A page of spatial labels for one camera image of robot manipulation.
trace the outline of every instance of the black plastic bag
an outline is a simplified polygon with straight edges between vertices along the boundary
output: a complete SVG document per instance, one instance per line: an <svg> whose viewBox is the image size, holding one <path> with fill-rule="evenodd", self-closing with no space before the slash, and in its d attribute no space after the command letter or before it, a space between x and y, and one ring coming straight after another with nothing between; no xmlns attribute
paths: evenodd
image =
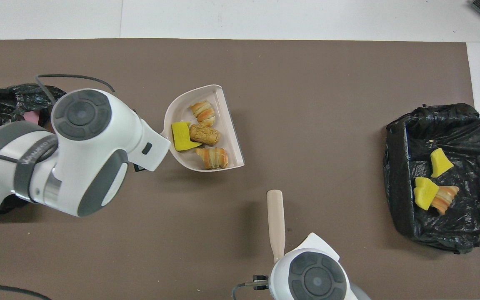
<svg viewBox="0 0 480 300"><path fill-rule="evenodd" d="M65 92L57 87L47 88L55 99L65 95ZM40 111L38 125L44 126L50 119L48 108L51 105L46 93L35 83L0 88L0 126L24 120L23 114L34 110ZM0 205L0 214L7 213L17 207L23 207L27 203L15 195L9 195Z"/></svg>
<svg viewBox="0 0 480 300"><path fill-rule="evenodd" d="M418 108L386 127L385 189L396 230L411 240L456 254L480 246L480 114L467 104ZM430 154L442 148L455 165L439 186L459 193L444 216L414 203L415 177L430 178Z"/></svg>

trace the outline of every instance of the brown table surface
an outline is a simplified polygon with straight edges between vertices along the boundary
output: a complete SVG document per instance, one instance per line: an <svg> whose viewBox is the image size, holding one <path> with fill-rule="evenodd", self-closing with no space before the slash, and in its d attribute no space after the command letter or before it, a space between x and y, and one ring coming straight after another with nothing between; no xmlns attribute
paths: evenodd
<svg viewBox="0 0 480 300"><path fill-rule="evenodd" d="M480 248L454 255L398 234L382 173L385 125L422 103L473 104L465 44L0 40L0 87L38 73L106 80L158 132L175 97L219 84L245 166L197 173L168 154L153 173L129 171L89 217L41 205L0 216L0 284L54 300L229 299L234 285L272 269L265 194L276 188L286 251L317 233L371 298L480 298ZM270 298L238 291L239 300Z"/></svg>

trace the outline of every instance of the food item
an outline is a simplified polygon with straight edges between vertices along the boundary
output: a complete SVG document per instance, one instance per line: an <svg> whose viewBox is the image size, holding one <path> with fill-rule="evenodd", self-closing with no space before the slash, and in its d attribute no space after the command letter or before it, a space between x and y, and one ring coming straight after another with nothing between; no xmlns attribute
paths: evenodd
<svg viewBox="0 0 480 300"><path fill-rule="evenodd" d="M190 109L192 109L192 114L197 118L199 124L205 125L206 127L214 125L216 114L212 105L210 105L207 100L190 105Z"/></svg>
<svg viewBox="0 0 480 300"><path fill-rule="evenodd" d="M425 177L416 177L415 182L414 201L421 209L428 210L440 188L431 179Z"/></svg>
<svg viewBox="0 0 480 300"><path fill-rule="evenodd" d="M188 133L188 126L190 122L177 122L172 123L173 132L173 145L175 150L183 151L200 146L200 142L192 142L190 140L190 134Z"/></svg>
<svg viewBox="0 0 480 300"><path fill-rule="evenodd" d="M205 125L190 126L190 139L195 142L214 146L220 141L220 132Z"/></svg>
<svg viewBox="0 0 480 300"><path fill-rule="evenodd" d="M431 162L432 162L432 178L436 178L447 170L453 167L453 164L449 161L449 159L445 156L444 150L442 148L438 148L431 152Z"/></svg>
<svg viewBox="0 0 480 300"><path fill-rule="evenodd" d="M431 205L438 209L438 212L441 215L445 215L445 211L448 209L449 205L451 205L451 202L453 202L453 199L458 192L459 188L456 186L440 186Z"/></svg>
<svg viewBox="0 0 480 300"><path fill-rule="evenodd" d="M229 157L223 148L196 149L196 154L201 157L206 169L226 168Z"/></svg>
<svg viewBox="0 0 480 300"><path fill-rule="evenodd" d="M431 205L441 215L449 208L453 199L459 192L456 186L437 186L429 178L416 177L414 188L415 203L421 209L428 210Z"/></svg>

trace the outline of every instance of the yellow sponge piece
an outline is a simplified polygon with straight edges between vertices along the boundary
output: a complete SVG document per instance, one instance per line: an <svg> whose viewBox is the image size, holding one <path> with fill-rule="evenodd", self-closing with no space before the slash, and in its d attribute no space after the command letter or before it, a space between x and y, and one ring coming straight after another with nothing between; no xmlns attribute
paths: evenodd
<svg viewBox="0 0 480 300"><path fill-rule="evenodd" d="M189 125L190 122L172 123L173 145L175 146L175 150L183 151L201 145L200 142L197 143L190 140Z"/></svg>
<svg viewBox="0 0 480 300"><path fill-rule="evenodd" d="M431 152L431 162L432 162L432 178L436 178L447 170L453 167L453 164L448 160L448 158L444 154L444 150L442 148L438 148Z"/></svg>
<svg viewBox="0 0 480 300"><path fill-rule="evenodd" d="M440 187L425 177L416 177L415 182L414 201L417 206L428 210Z"/></svg>

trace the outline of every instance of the black velcro strap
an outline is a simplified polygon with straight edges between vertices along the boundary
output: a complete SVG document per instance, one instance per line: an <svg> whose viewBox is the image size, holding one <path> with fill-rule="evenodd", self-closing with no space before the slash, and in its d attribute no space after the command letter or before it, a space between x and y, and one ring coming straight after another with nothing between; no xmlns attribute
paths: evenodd
<svg viewBox="0 0 480 300"><path fill-rule="evenodd" d="M29 186L36 162L57 144L55 135L48 135L29 148L16 164L14 173L14 191L21 199L37 203L29 193Z"/></svg>

